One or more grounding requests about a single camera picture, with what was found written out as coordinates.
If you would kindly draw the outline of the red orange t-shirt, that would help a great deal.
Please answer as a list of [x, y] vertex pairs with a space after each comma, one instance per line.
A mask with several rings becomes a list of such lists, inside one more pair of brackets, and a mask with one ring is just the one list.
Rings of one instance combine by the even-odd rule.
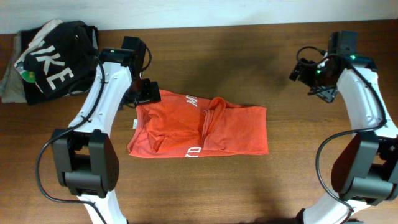
[[140, 158], [266, 155], [267, 109], [160, 91], [161, 101], [136, 108], [135, 133], [127, 145]]

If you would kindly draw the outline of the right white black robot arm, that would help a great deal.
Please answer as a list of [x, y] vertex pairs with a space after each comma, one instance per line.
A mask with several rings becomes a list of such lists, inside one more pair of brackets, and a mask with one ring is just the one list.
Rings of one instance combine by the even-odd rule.
[[[326, 138], [317, 149], [315, 170], [325, 194], [301, 209], [296, 223], [357, 223], [356, 212], [397, 198], [397, 126], [382, 99], [374, 59], [357, 53], [357, 38], [353, 31], [332, 33], [327, 50], [319, 50], [323, 58], [297, 56], [289, 76], [327, 103], [341, 94], [351, 123], [349, 131]], [[347, 135], [353, 138], [333, 164], [328, 188], [320, 171], [322, 150]]]

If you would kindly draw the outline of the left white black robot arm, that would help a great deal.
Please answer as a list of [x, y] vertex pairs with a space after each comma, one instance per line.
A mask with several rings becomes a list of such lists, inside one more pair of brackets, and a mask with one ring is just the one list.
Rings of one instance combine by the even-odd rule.
[[116, 196], [119, 160], [110, 140], [118, 109], [161, 101], [159, 86], [141, 74], [149, 48], [125, 36], [121, 48], [100, 53], [91, 90], [66, 130], [53, 132], [58, 182], [83, 204], [93, 223], [127, 223]]

